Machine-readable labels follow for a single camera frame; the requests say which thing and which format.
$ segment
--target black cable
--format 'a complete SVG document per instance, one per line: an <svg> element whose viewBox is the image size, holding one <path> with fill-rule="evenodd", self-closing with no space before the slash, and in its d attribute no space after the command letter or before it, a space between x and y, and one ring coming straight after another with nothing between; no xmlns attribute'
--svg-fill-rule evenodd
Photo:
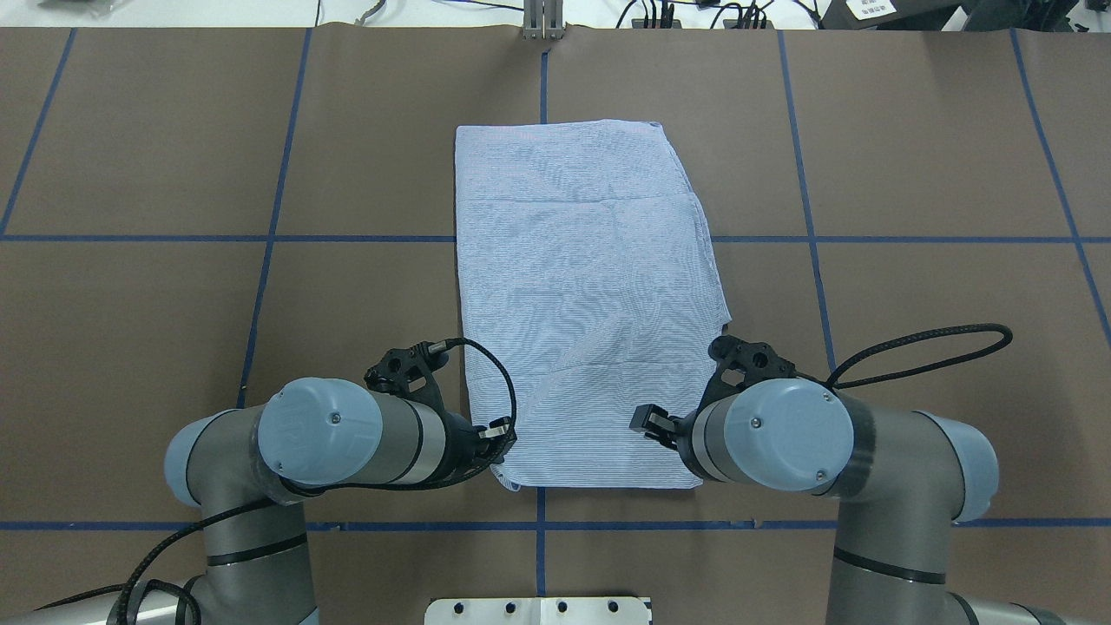
<svg viewBox="0 0 1111 625"><path fill-rule="evenodd" d="M795 4L802 7L802 10L805 11L807 14L810 16L810 19L814 21L814 26L819 30L821 30L821 28L822 28L822 14L818 12L818 0L814 0L814 8L813 9L811 9L810 7L808 7L807 4L804 4L802 2L802 0L791 0L791 1L794 2Z"/></svg>
<svg viewBox="0 0 1111 625"><path fill-rule="evenodd" d="M942 339L947 336L957 335L969 335L969 334L980 334L980 333L998 333L1002 336L998 342L978 350L975 352L970 352L968 354L962 354L960 356L954 356L952 359L945 359L944 361L938 361L937 363L931 363L929 365L922 365L921 367L914 367L912 370L904 370L902 372L895 372L892 374L883 374L881 376L873 376L870 379L863 379L859 381L838 383L838 380L844 375L845 372L857 366L861 361L875 356L882 352L889 350L895 350L899 347L905 347L914 343L921 343L923 341L932 341L935 339ZM873 345L868 350L858 352L852 355L848 361L841 363L837 370L830 374L830 377L825 380L825 387L829 390L838 389L854 389L858 386L865 386L869 384L875 384L880 382L889 382L893 380L907 379L910 376L917 376L919 374L924 374L928 372L934 372L944 367L951 367L953 365L960 365L961 363L968 363L969 361L975 361L977 359L982 359L989 354L994 354L1000 350L1010 345L1011 341L1014 339L1014 334L1011 330L1001 324L971 324L968 326L952 326L948 329L938 329L933 331L925 331L922 333L914 333L912 335L907 335L903 337L894 339L891 341L883 342L879 345Z"/></svg>
<svg viewBox="0 0 1111 625"><path fill-rule="evenodd" d="M57 602L49 603L42 607L37 608L36 612L40 609L49 609L52 607L59 607L63 605L73 604L77 602L82 602L84 599L91 599L93 597L99 597L111 593L119 593L120 597L117 601L117 604L120 607L118 609L116 623L117 625L133 625L128 623L127 605L131 603L131 595L134 593L136 586L139 585L139 579L142 577L142 574L148 568L150 568L150 565L151 563L154 562L154 558L157 558L162 552L169 548L170 545L177 543L178 541L184 538L186 536L189 536L190 534L193 534L194 532L204 530L210 525L214 525L217 523L220 523L221 521L227 521L233 516L239 516L244 513L267 508L272 505L274 505L274 503L271 502L270 500L260 500L258 502L247 504L246 506L239 506L238 508L232 508L230 511L212 515L208 518L203 518L191 525L187 525L186 527L179 530L178 532L173 533L168 538L163 540L161 543L156 545L154 548L147 554L147 557L144 557L142 562L139 563L139 566L137 566L136 569L131 573L131 577L128 578L127 583L113 584L111 586L103 586L101 588L86 591L84 593L79 593L77 595L66 597L64 599L59 599ZM184 602L186 605L189 607L189 609L192 611L193 625L201 624L201 608L200 604L197 603L197 597L194 597L192 594L190 594L181 586L177 586L168 582L162 582L161 579L149 579L146 589L143 591L143 595L146 596L146 594L149 593L150 591L161 591L163 593L178 597L179 601Z"/></svg>
<svg viewBox="0 0 1111 625"><path fill-rule="evenodd" d="M373 17L374 13L381 11L383 7L386 7L386 0L378 0L378 3L371 7L369 11L363 13L361 18L354 20L354 24L364 26L367 23L367 20Z"/></svg>
<svg viewBox="0 0 1111 625"><path fill-rule="evenodd" d="M635 3L637 3L637 0L629 0L629 3L625 4L624 10L621 11L621 17L618 18L618 24L615 27L613 27L613 28L621 28L621 22L623 22L624 21L624 17L629 14L629 9L632 9L632 6L635 4ZM648 7L644 7L644 19L645 20L648 19Z"/></svg>
<svg viewBox="0 0 1111 625"><path fill-rule="evenodd" d="M142 577L142 574L146 573L148 568L150 568L150 565L151 563L154 562L154 558L161 555L161 553L164 552L167 548L169 548L170 545L177 543L178 541L184 538L186 536L189 536L190 534L193 534L194 532L204 530L210 525L216 525L221 521L227 521L233 516L239 516L241 514L246 514L249 512L268 508L273 505L276 504L270 500L259 500L258 502L239 506L238 508L231 508L230 511L224 511L220 514L216 514L210 517L202 518L197 523L187 525L186 527L174 532L169 537L164 538L158 545L154 545L154 548L147 554L147 557L142 558L142 562L139 563L139 566L137 566L136 569L131 572L131 577L128 577L128 581L123 583L123 587L120 588L120 598L118 602L120 607L117 611L116 625L133 625L132 623L128 623L128 604L131 603L131 594L134 593L136 586L139 584L139 578ZM193 614L199 615L200 611L198 609Z"/></svg>
<svg viewBox="0 0 1111 625"><path fill-rule="evenodd" d="M718 26L718 18L721 17L721 13L724 13L730 7L737 9L737 21L738 22L741 21L741 17L744 12L744 7L741 7L738 2L728 2L725 4L722 4L721 8L718 9L718 14L713 16L713 21L710 22L711 30L713 30L713 27Z"/></svg>
<svg viewBox="0 0 1111 625"><path fill-rule="evenodd" d="M53 603L48 603L42 607L34 608L34 612L40 609L50 609L51 607L58 607L62 605L69 605L71 603L83 602L84 599L91 599L92 597L99 597L101 595L109 595L111 593L119 593L123 589L123 584L112 584L111 586L104 586L102 588L97 588L94 591L86 591L83 593L78 593L72 597L66 597L64 599L58 599Z"/></svg>
<svg viewBox="0 0 1111 625"><path fill-rule="evenodd" d="M197 597L192 595L189 591L186 591L177 584L170 584L169 582L162 582L161 579L148 579L147 589L143 591L143 595L151 591L161 591L168 595L174 596L179 602L184 602L186 606L189 607L189 612L192 613L193 625L201 625L201 605L197 603Z"/></svg>

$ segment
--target blue tape line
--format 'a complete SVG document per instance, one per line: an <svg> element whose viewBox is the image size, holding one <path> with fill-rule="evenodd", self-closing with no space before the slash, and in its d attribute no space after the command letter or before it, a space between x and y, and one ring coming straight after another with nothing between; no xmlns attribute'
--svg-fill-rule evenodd
<svg viewBox="0 0 1111 625"><path fill-rule="evenodd" d="M262 295L267 290L270 276L270 259L273 255L274 240L278 234L278 219L281 216L281 200L286 192L286 173L289 170L289 154L293 150L293 132L297 130L297 112L301 103L301 88L304 87L304 68L309 61L309 44L312 42L312 29L304 29L304 43L301 47L301 64L297 70L297 87L293 89L293 103L289 111L289 128L286 130L286 147L282 150L281 168L278 170L278 187L274 189L274 205L270 213L270 230L267 233L267 250L262 254L262 270L259 272L259 288L254 293L254 309L251 311L251 330L247 335L247 355L243 357L243 374L239 380L239 397L236 407L247 405L247 381L251 376L254 364L254 346L259 339L259 315L262 312Z"/></svg>
<svg viewBox="0 0 1111 625"><path fill-rule="evenodd" d="M264 242L266 234L3 234L3 241L30 242Z"/></svg>
<svg viewBox="0 0 1111 625"><path fill-rule="evenodd" d="M755 530L751 521L549 521L548 532L714 532Z"/></svg>
<svg viewBox="0 0 1111 625"><path fill-rule="evenodd" d="M540 54L540 123L548 123L548 53L551 48Z"/></svg>
<svg viewBox="0 0 1111 625"><path fill-rule="evenodd" d="M548 123L548 56L551 48L540 54L540 123ZM537 488L537 596L548 594L548 536L544 525L548 521L548 490Z"/></svg>
<svg viewBox="0 0 1111 625"><path fill-rule="evenodd" d="M0 241L26 242L268 242L268 234L0 234ZM453 243L453 234L276 234L274 242L336 243ZM715 243L809 243L811 236L797 234L720 234ZM819 243L1000 243L1073 244L1072 236L904 236L822 235ZM1085 243L1111 243L1111 236L1081 236Z"/></svg>
<svg viewBox="0 0 1111 625"><path fill-rule="evenodd" d="M825 361L830 372L837 369L833 355L833 333L830 331L829 308L825 305L825 283L822 281L821 262L818 259L818 239L814 235L814 218L810 211L810 189L807 187L807 170L802 163L802 140L799 138L799 119L794 112L794 93L791 90L791 68L787 61L787 41L783 31L775 31L779 38L779 60L783 68L783 90L787 94L787 113L791 121L791 140L794 142L794 167L799 173L799 191L802 193L802 213L807 219L807 236L810 239L810 264L814 272L814 288L818 291L818 312L822 320L822 337L825 340Z"/></svg>
<svg viewBox="0 0 1111 625"><path fill-rule="evenodd" d="M797 236L797 235L717 235L710 236L710 240L715 243L805 243L810 242L810 236Z"/></svg>
<svg viewBox="0 0 1111 625"><path fill-rule="evenodd" d="M1070 236L814 236L822 243L1071 243Z"/></svg>
<svg viewBox="0 0 1111 625"><path fill-rule="evenodd" d="M131 521L6 521L0 532L177 532L184 522ZM981 518L953 524L954 528L1069 528L1111 527L1108 517ZM804 532L837 530L837 522L764 521L476 521L476 522L313 522L306 530L316 533L350 532ZM538 547L543 546L539 538ZM543 591L544 568L537 568L537 588Z"/></svg>
<svg viewBox="0 0 1111 625"><path fill-rule="evenodd" d="M453 243L453 234L278 234L280 242L336 243Z"/></svg>
<svg viewBox="0 0 1111 625"><path fill-rule="evenodd" d="M177 532L189 523L142 521L3 521L3 532Z"/></svg>
<svg viewBox="0 0 1111 625"><path fill-rule="evenodd" d="M47 89L47 97L42 100L42 109L39 111L39 119L34 121L34 130L31 131L31 140L27 142L27 151L23 152L23 161L19 164L19 171L16 173L16 182L11 187L11 193L8 195L8 204L4 206L3 216L0 216L0 234L3 234L8 229L8 221L11 220L11 213L16 210L16 199L19 196L19 190L23 187L23 177L27 175L27 168L31 164L31 155L34 153L34 145L39 142L39 134L42 132L42 124L47 121L47 113L50 112L50 104L54 101L54 93L58 91L58 83L62 80L62 70L66 69L66 61L69 60L70 50L73 49L73 40L77 38L77 29L70 29L69 39L66 40L66 47L62 48L62 56L58 59L58 68L54 70L54 78L50 81L50 88Z"/></svg>
<svg viewBox="0 0 1111 625"><path fill-rule="evenodd" d="M548 595L548 563L547 563L547 536L544 535L548 522L548 490L543 486L537 488L537 596Z"/></svg>
<svg viewBox="0 0 1111 625"><path fill-rule="evenodd" d="M309 532L533 532L531 521L307 523Z"/></svg>
<svg viewBox="0 0 1111 625"><path fill-rule="evenodd" d="M1042 128L1041 115L1038 114L1038 107L1034 104L1034 93L1030 89L1030 79L1027 77L1027 64L1022 60L1022 48L1019 46L1019 33L1015 29L1011 29L1011 46L1014 48L1014 60L1019 65L1019 77L1022 79L1022 90L1027 93L1027 103L1030 105L1030 117L1034 122L1034 130L1038 131L1038 140L1041 141L1042 152L1045 154L1045 163L1049 165L1049 172L1053 177L1053 185L1057 188L1057 196L1061 201L1061 210L1064 211L1064 220L1069 223L1069 231L1072 233L1073 244L1077 246L1077 255L1080 256L1080 265L1084 270L1084 279L1088 281L1088 290L1092 294L1092 301L1095 303L1095 314L1100 319L1100 325L1103 326L1103 339L1107 341L1108 346L1111 347L1111 324L1108 323L1107 309L1103 306L1103 300L1100 296L1100 291L1095 286L1095 278L1092 275L1092 269L1088 264L1088 254L1084 253L1084 243L1080 238L1080 231L1077 229L1077 220L1072 215L1072 208L1069 206L1069 196L1064 192L1064 184L1061 183L1061 174L1057 169L1057 161L1053 159L1053 152L1049 148L1049 139L1045 138L1045 130Z"/></svg>
<svg viewBox="0 0 1111 625"><path fill-rule="evenodd" d="M1111 527L1111 518L980 518L953 527Z"/></svg>

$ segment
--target black cable sleeve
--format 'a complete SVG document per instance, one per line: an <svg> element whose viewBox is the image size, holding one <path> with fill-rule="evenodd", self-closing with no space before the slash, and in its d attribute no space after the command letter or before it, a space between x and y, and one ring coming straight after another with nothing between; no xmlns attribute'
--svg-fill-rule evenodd
<svg viewBox="0 0 1111 625"><path fill-rule="evenodd" d="M161 543L156 545L154 548L147 554L147 557L142 558L142 562L139 563L139 566L137 566L136 569L131 572L131 577L128 578L128 581L123 584L123 587L120 589L119 605L121 606L121 609L117 614L116 625L132 625L128 623L128 615L127 615L127 605L131 601L131 594L134 592L136 586L139 584L139 579L142 577L142 574L146 573L147 569L150 568L150 565L154 562L154 558L161 555L161 553L164 552L167 548L169 548L170 545L177 543L178 541L184 538L186 536L189 536L190 534L204 530L210 525L216 525L221 521L227 521L233 516L239 516L241 514L246 514L249 512L268 508L273 505L277 504L274 504L270 500L259 500L258 502L252 502L250 504L239 506L238 508L231 508L230 511L224 511L220 514L212 515L197 523L188 525L179 530L178 532L174 532L169 537L164 538Z"/></svg>
<svg viewBox="0 0 1111 625"><path fill-rule="evenodd" d="M947 337L947 336L957 336L957 335L967 335L967 334L980 334L980 333L998 333L999 335L1001 335L1001 339L998 342L995 342L995 343L993 343L993 344L991 344L988 347L984 347L982 350L978 350L975 352L970 352L968 354L962 354L960 356L954 356L952 359L945 359L944 361L938 361L937 363L930 363L929 365L922 365L921 367L914 367L914 369L911 369L911 370L903 370L901 372L894 372L894 373L891 373L891 374L883 374L883 375L880 375L880 376L873 376L873 377L870 377L870 379L863 379L863 380L859 380L859 381L852 381L852 382L845 382L845 383L839 383L838 382L841 379L841 376L843 376L845 374L845 372L848 372L849 370L853 369L854 366L857 366L858 364L860 364L862 361L871 359L872 356L875 356L877 354L881 354L881 353L888 352L890 350L897 350L899 347L905 347L908 345L912 345L914 343L921 343L923 341L932 341L932 340L942 339L942 337ZM903 336L903 337L891 340L891 341L881 343L879 345L873 345L872 347L869 347L868 350L863 350L861 352L858 352L857 354L852 355L848 361L845 361L840 366L838 366L838 369L834 370L832 374L830 374L830 377L825 380L825 385L824 386L827 389L829 389L829 390L855 389L855 387L865 386L865 385L869 385L869 384L877 384L877 383L881 383L881 382L889 382L889 381L893 381L893 380L901 380L901 379L907 379L907 377L910 377L910 376L917 376L919 374L925 374L925 373L929 373L929 372L934 372L934 371L938 371L938 370L942 370L944 367L951 367L953 365L960 365L962 363L968 363L970 361L975 361L977 359L982 359L984 356L988 356L989 354L994 354L995 352L999 352L1000 350L1002 350L1002 349L1007 347L1008 345L1010 345L1011 341L1013 341L1013 340L1014 340L1014 334L1011 333L1011 330L1008 329L1007 326L1001 325L1001 324L972 324L972 325L968 325L968 326L951 326L951 327L948 327L948 329L937 329L937 330L933 330L933 331L925 331L925 332L922 332L922 333L915 333L915 334L912 334L912 335L907 335L907 336Z"/></svg>
<svg viewBox="0 0 1111 625"><path fill-rule="evenodd" d="M111 586L103 586L100 588L96 588L93 591L86 591L83 593L78 593L71 597L66 597L64 599L58 599L53 603L48 603L42 607L34 608L33 612L38 612L40 609L50 609L51 607L58 607L62 605L69 605L71 603L83 602L84 599L91 599L92 597L99 597L101 595L108 595L111 593L119 593L122 589L123 589L123 584L112 584Z"/></svg>

